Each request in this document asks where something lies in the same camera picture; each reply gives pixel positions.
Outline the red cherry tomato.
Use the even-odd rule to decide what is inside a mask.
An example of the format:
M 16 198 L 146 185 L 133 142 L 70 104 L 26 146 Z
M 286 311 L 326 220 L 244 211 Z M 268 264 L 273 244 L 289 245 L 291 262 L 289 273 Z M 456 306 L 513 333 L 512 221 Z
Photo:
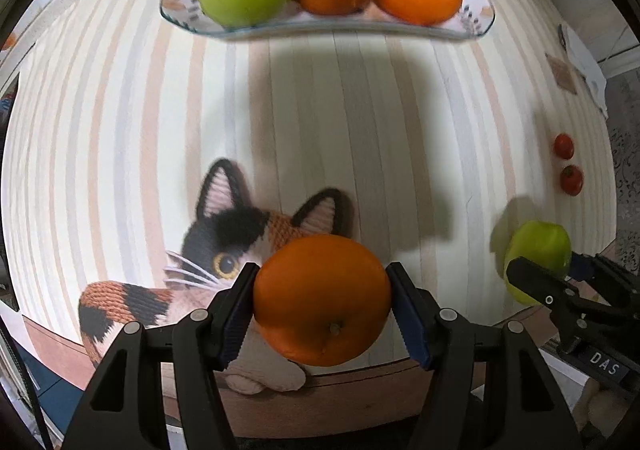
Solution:
M 582 192 L 584 186 L 584 173 L 574 164 L 564 167 L 560 174 L 560 187 L 567 196 L 576 197 Z
M 561 133 L 553 140 L 553 152 L 562 160 L 570 160 L 574 157 L 575 145 L 570 135 Z

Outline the large orange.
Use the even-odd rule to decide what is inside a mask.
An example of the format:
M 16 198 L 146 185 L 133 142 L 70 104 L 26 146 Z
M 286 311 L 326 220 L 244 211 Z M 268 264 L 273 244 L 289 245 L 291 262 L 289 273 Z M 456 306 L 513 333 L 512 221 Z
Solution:
M 296 239 L 259 269 L 254 318 L 281 356 L 338 366 L 378 339 L 390 314 L 390 279 L 363 245 L 334 235 Z

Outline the striped cat table mat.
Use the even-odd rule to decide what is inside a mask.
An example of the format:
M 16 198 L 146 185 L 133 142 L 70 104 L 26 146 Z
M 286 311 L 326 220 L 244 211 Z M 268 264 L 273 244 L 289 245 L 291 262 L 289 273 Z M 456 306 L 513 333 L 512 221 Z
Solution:
M 160 0 L 53 0 L 1 54 L 16 82 L 2 165 L 14 337 L 84 387 L 77 302 L 88 283 L 159 287 L 214 160 L 238 163 L 258 207 L 316 191 L 352 199 L 352 234 L 398 259 L 442 305 L 497 323 L 521 308 L 500 262 L 533 218 L 578 252 L 615 238 L 605 120 L 556 85 L 550 0 L 491 0 L 480 39 L 299 34 L 221 41 L 160 16 Z M 553 140 L 575 153 L 562 160 Z M 560 174 L 584 173 L 571 197 Z

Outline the small brown square coaster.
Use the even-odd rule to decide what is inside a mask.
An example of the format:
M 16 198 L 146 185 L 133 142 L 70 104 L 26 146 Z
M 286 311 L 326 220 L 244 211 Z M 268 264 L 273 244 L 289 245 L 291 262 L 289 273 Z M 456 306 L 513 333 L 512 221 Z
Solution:
M 576 95 L 576 85 L 572 77 L 572 71 L 570 71 L 570 67 L 567 66 L 567 63 L 550 54 L 546 54 L 546 58 L 556 85 L 558 85 L 559 88 L 562 88 L 562 90 Z

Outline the white crumpled paper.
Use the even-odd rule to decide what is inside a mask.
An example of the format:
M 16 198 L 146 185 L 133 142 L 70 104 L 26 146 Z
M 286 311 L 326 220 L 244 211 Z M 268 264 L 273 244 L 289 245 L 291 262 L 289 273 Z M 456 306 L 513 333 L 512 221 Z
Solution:
M 559 35 L 570 64 L 585 81 L 588 91 L 605 119 L 608 118 L 608 105 L 605 100 L 606 79 L 605 76 L 573 28 L 565 21 L 559 24 Z

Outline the floral glass oval plate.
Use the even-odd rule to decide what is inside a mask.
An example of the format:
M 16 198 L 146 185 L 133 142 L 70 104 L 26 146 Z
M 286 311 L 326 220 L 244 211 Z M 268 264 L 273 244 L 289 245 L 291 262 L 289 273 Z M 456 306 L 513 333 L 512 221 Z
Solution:
M 410 25 L 384 13 L 375 4 L 348 16 L 318 16 L 288 3 L 276 18 L 253 27 L 227 29 L 205 16 L 197 0 L 160 0 L 160 16 L 171 24 L 197 34 L 221 40 L 271 38 L 296 33 L 365 32 L 397 33 L 408 36 L 469 40 L 484 36 L 496 19 L 489 0 L 463 0 L 454 17 L 431 27 Z

